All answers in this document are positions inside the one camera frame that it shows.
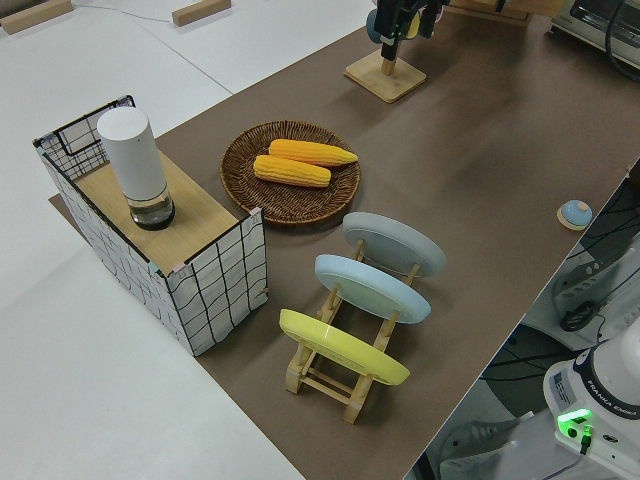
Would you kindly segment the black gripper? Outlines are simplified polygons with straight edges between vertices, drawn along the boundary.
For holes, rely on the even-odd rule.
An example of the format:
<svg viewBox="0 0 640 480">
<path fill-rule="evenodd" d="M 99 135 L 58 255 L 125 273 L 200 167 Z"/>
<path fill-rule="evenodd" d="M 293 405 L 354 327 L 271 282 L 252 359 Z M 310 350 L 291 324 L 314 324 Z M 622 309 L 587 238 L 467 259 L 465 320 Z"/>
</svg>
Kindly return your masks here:
<svg viewBox="0 0 640 480">
<path fill-rule="evenodd" d="M 376 4 L 375 31 L 381 35 L 381 56 L 395 61 L 399 46 L 415 15 L 415 2 L 409 0 L 379 0 Z"/>
</svg>

